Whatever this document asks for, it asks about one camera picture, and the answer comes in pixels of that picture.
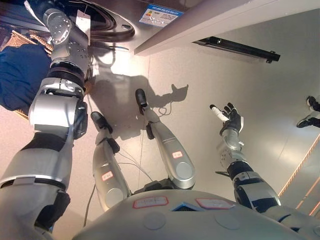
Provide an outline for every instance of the paper tag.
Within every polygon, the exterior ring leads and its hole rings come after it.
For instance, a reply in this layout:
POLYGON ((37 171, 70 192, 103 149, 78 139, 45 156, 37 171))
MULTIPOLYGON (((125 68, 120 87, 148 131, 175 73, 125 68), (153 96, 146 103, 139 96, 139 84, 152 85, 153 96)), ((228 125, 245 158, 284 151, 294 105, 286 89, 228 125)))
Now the paper tag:
POLYGON ((112 178, 114 175, 112 174, 112 171, 108 171, 105 174, 102 175, 102 181, 106 181, 109 178, 112 178))
POLYGON ((230 209, 235 205, 222 199, 197 198, 196 202, 204 209, 230 209))
POLYGON ((178 159, 178 158, 181 158, 183 156, 182 152, 181 151, 176 151, 174 153, 172 153, 172 157, 174 159, 178 159))
POLYGON ((78 10, 76 13, 75 25, 88 36, 88 45, 90 45, 90 15, 78 10))
POLYGON ((165 196, 150 196, 146 198, 141 198, 135 200, 133 203, 134 209, 155 207, 155 206, 165 206, 169 203, 168 199, 165 196))
POLYGON ((139 22, 163 28, 183 14, 180 11, 149 4, 139 22))

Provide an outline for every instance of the washing machine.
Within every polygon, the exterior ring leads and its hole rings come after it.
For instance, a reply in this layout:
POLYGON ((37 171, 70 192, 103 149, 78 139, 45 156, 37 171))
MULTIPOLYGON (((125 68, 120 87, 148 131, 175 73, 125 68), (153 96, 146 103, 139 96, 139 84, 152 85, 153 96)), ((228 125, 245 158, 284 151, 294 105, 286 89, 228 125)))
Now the washing machine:
MULTIPOLYGON (((201 0, 58 0, 65 13, 76 21, 78 10, 90 15, 91 42, 120 43, 133 50, 164 26, 141 22, 148 7, 178 11, 181 14, 201 0)), ((48 29, 41 25, 24 6, 24 0, 0 0, 0 25, 32 31, 43 35, 48 29)))

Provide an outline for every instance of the round button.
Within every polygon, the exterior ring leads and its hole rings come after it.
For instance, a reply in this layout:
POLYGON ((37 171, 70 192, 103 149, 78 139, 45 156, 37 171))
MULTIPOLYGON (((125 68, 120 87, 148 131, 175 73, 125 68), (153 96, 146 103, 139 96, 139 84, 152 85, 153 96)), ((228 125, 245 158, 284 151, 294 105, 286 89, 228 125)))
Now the round button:
POLYGON ((112 188, 105 196, 105 204, 108 206, 108 208, 111 208, 123 199, 124 194, 122 191, 119 188, 112 188))
POLYGON ((186 162, 180 162, 176 166, 176 174, 182 179, 188 179, 192 176, 192 168, 186 162))
POLYGON ((143 218, 143 225, 150 230, 157 230, 166 224, 166 216, 161 212, 150 212, 143 218))
POLYGON ((229 213, 225 211, 214 213, 215 221, 222 227, 230 230, 237 230, 240 228, 239 221, 229 213))

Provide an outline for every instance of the metal bracket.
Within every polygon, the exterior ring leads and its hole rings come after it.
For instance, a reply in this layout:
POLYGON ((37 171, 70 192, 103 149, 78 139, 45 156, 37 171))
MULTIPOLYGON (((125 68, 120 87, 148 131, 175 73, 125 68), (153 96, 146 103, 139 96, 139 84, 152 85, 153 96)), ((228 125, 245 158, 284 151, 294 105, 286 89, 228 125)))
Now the metal bracket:
POLYGON ((259 48, 255 48, 248 45, 243 45, 234 41, 229 41, 219 37, 211 36, 198 41, 194 41, 194 44, 198 44, 205 47, 214 49, 225 50, 232 53, 243 54, 248 56, 255 56, 266 59, 268 64, 272 61, 279 61, 280 55, 276 54, 275 51, 266 51, 259 48))

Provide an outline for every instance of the shoe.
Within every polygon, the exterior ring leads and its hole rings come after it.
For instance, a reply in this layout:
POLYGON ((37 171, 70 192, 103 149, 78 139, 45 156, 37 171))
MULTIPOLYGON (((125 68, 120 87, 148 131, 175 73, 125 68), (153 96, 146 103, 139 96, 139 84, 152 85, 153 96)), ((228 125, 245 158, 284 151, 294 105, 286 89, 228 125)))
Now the shoe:
POLYGON ((312 118, 311 115, 306 116, 304 119, 302 119, 301 121, 299 121, 299 122, 296 124, 296 127, 299 128, 299 129, 302 129, 302 128, 304 128, 304 127, 311 126, 312 123, 309 121, 310 118, 312 118))
POLYGON ((317 104, 317 100, 313 96, 308 96, 306 98, 306 104, 309 106, 310 111, 316 111, 314 106, 317 104))

